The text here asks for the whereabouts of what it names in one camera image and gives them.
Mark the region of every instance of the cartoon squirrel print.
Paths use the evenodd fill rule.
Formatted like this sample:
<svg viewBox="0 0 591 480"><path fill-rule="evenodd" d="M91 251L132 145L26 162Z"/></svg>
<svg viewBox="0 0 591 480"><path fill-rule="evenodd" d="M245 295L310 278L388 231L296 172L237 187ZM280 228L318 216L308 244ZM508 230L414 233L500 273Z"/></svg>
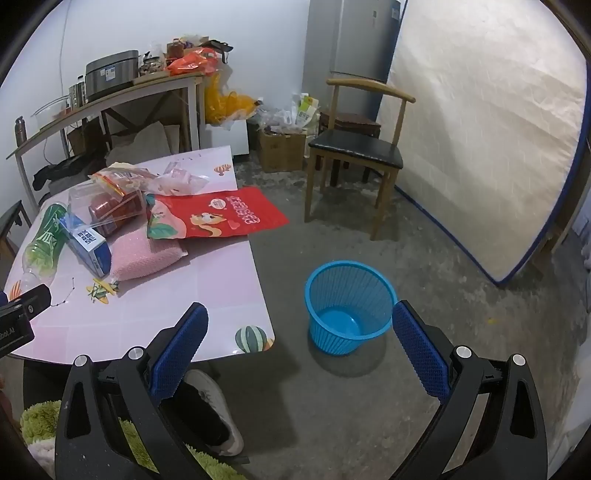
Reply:
<svg viewBox="0 0 591 480"><path fill-rule="evenodd" d="M220 215L214 215L212 213L202 213L201 215L191 215L191 223L197 225L203 230L207 230L212 234L210 236L220 236L222 231L219 228L212 227L216 223L225 222L226 219Z"/></svg>

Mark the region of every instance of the green plastic bottle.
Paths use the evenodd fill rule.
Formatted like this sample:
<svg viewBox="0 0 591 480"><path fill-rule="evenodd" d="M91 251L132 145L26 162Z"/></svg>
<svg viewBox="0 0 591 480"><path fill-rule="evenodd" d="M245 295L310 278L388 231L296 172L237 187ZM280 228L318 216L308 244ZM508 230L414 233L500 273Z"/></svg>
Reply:
<svg viewBox="0 0 591 480"><path fill-rule="evenodd" d="M41 226L33 241L22 254L21 290L28 291L42 283L49 286L56 276L57 260L66 243L59 219L66 214L66 207L53 203L45 211Z"/></svg>

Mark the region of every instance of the rice cooker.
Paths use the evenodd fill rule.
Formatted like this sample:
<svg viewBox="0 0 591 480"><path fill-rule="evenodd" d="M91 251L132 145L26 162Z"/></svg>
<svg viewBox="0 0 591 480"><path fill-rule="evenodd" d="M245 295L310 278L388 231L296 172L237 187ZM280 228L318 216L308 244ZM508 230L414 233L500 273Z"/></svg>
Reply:
<svg viewBox="0 0 591 480"><path fill-rule="evenodd" d="M138 56L137 50L127 50L91 61L85 77L88 101L131 87L138 76Z"/></svg>

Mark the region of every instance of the plastic container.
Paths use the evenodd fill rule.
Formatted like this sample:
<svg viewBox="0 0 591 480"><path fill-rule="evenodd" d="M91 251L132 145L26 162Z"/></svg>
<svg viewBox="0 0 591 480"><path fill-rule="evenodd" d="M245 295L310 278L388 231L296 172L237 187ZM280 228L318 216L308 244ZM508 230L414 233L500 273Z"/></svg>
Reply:
<svg viewBox="0 0 591 480"><path fill-rule="evenodd" d="M65 116L70 112L70 107L68 104L69 99L70 97L68 95L56 98L47 105L43 105L33 114L37 120L39 130L54 120L57 120L59 117Z"/></svg>
<svg viewBox="0 0 591 480"><path fill-rule="evenodd" d="M337 261L314 271L304 293L314 344L331 355L346 355L392 328L397 303L392 285L377 270Z"/></svg>
<svg viewBox="0 0 591 480"><path fill-rule="evenodd" d="M76 233L89 226L107 238L138 215L145 215L145 200L135 191L123 199L106 192L94 180L72 187L69 191L66 228ZM85 226L80 227L75 217Z"/></svg>

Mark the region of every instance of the black chair seat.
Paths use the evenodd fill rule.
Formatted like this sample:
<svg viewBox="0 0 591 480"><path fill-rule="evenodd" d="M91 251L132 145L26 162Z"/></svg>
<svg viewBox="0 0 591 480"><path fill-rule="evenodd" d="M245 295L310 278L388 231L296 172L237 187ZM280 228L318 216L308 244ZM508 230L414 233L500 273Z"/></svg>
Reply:
<svg viewBox="0 0 591 480"><path fill-rule="evenodd" d="M402 157L398 147L367 135L335 129L326 130L312 140L310 146L402 168Z"/></svg>

